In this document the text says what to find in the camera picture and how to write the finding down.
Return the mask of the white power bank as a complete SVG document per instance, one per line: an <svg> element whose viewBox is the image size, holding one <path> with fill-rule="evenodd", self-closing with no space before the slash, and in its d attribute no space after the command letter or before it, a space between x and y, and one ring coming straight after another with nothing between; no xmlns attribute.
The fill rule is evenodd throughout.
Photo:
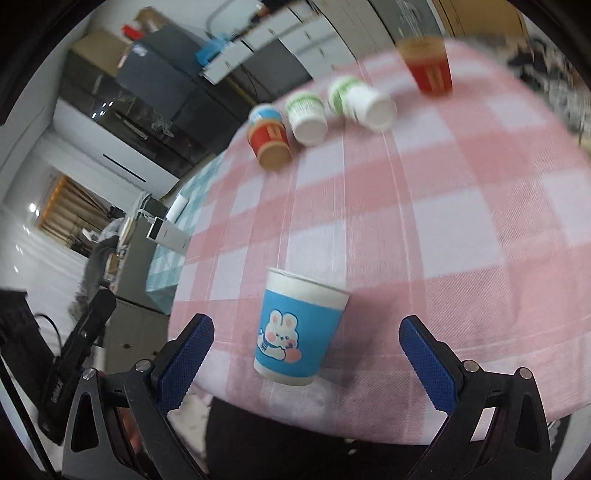
<svg viewBox="0 0 591 480"><path fill-rule="evenodd" d="M154 218L146 238L180 255L186 254L190 242L190 234L159 217Z"/></svg>

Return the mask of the teal checked tablecloth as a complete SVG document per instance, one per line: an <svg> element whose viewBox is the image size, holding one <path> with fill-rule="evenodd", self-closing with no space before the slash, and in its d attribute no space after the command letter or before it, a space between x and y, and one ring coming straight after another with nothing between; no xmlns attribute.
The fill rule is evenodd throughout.
<svg viewBox="0 0 591 480"><path fill-rule="evenodd" d="M223 157L224 154L218 155L202 167L184 184L176 196L176 200L182 199L183 208L173 221L173 225L189 237L193 235L200 209ZM171 313L183 264L183 255L164 246L156 247L148 268L145 293L164 315Z"/></svg>

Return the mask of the white tissue roll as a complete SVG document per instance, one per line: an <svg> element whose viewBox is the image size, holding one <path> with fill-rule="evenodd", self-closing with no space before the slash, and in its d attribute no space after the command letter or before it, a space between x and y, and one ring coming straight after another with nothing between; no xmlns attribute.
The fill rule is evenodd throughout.
<svg viewBox="0 0 591 480"><path fill-rule="evenodd" d="M178 194L166 213L166 220L172 224L176 223L188 204L188 198Z"/></svg>

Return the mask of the lying blue cup behind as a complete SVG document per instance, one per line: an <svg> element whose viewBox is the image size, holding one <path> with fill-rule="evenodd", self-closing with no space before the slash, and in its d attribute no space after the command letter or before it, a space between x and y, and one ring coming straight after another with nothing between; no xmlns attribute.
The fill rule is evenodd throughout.
<svg viewBox="0 0 591 480"><path fill-rule="evenodd" d="M249 124L255 125L261 121L273 120L283 123L283 115L280 110L270 103L256 105L249 112Z"/></svg>

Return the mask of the lying red paper cup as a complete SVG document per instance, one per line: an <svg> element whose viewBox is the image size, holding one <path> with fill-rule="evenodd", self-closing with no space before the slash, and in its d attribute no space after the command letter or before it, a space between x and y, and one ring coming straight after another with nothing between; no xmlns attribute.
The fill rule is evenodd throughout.
<svg viewBox="0 0 591 480"><path fill-rule="evenodd" d="M250 125L247 141L259 166L266 171L278 171L291 161L287 130L280 121L260 120Z"/></svg>

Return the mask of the white green cup left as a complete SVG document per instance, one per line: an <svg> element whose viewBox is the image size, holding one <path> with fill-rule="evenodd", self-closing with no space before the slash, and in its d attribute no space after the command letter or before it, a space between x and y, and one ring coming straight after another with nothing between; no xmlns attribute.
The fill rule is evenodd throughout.
<svg viewBox="0 0 591 480"><path fill-rule="evenodd" d="M294 138L301 145L315 146L327 137L325 104L318 94L308 90L294 92L287 98L286 113Z"/></svg>

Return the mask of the white green cup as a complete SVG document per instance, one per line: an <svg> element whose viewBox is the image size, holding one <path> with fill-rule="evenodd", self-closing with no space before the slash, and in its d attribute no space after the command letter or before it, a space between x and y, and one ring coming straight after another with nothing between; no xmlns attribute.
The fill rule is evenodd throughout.
<svg viewBox="0 0 591 480"><path fill-rule="evenodd" d="M388 94L355 76L341 76L332 80L328 103L335 115L375 132L389 129L397 114L396 105Z"/></svg>
<svg viewBox="0 0 591 480"><path fill-rule="evenodd" d="M318 94L308 90L294 92L287 98L286 113L294 138L301 145L315 146L327 137L325 104Z"/></svg>

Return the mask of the blue plastic bag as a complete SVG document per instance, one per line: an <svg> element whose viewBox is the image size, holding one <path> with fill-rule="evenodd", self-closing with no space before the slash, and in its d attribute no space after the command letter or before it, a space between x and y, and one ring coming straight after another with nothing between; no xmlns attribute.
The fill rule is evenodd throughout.
<svg viewBox="0 0 591 480"><path fill-rule="evenodd" d="M209 38L195 54L195 59L201 67L205 67L228 46L230 40L226 36Z"/></svg>

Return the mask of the white green cup right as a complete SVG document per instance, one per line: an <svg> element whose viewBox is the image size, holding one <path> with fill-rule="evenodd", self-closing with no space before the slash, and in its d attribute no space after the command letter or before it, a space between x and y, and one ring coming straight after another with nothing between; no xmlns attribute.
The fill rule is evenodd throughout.
<svg viewBox="0 0 591 480"><path fill-rule="evenodd" d="M375 132L389 129L397 114L396 105L388 94L355 76L341 76L332 80L328 103L335 115Z"/></svg>

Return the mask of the blue bunny paper cup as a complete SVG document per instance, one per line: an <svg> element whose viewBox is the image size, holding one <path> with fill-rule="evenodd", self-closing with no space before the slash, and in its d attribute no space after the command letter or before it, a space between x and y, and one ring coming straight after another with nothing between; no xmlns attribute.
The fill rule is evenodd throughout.
<svg viewBox="0 0 591 480"><path fill-rule="evenodd" d="M253 368L273 382L314 381L349 303L349 293L276 268L267 270Z"/></svg>

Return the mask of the white drawer desk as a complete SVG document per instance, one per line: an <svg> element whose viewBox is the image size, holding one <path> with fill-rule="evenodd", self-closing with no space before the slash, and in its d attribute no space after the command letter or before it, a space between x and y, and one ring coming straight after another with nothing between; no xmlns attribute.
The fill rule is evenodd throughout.
<svg viewBox="0 0 591 480"><path fill-rule="evenodd" d="M215 85L276 41L314 79L356 62L345 40L315 4L298 1L226 43L221 53L204 66L201 75Z"/></svg>

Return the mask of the upright red paper cup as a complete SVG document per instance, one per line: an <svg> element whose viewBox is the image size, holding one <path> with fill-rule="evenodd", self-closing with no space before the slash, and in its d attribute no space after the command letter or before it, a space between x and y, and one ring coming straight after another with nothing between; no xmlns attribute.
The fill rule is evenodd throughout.
<svg viewBox="0 0 591 480"><path fill-rule="evenodd" d="M422 94L437 97L452 93L453 80L443 37L406 38L396 46Z"/></svg>

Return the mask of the pink checked tablecloth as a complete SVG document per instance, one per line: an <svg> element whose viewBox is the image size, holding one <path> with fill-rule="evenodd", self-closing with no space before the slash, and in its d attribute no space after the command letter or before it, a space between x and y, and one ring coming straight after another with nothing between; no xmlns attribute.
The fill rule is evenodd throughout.
<svg viewBox="0 0 591 480"><path fill-rule="evenodd" d="M400 55L352 73L388 93L393 127L335 122L279 173L236 132L180 274L169 332L197 313L215 337L193 391L267 418L381 443L428 443L443 421L398 342L417 315L485 369L529 368L549 419L590 401L590 164L504 67L447 44L454 90L422 95ZM345 289L341 326L307 387L253 367L271 267Z"/></svg>

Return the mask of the black refrigerator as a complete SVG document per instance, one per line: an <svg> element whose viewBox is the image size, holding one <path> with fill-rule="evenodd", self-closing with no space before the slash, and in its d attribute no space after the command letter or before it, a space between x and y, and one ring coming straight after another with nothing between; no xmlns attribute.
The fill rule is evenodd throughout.
<svg viewBox="0 0 591 480"><path fill-rule="evenodd" d="M199 44L166 25L134 41L116 79L153 110L216 154L228 147L247 117L249 103L230 85L201 75Z"/></svg>

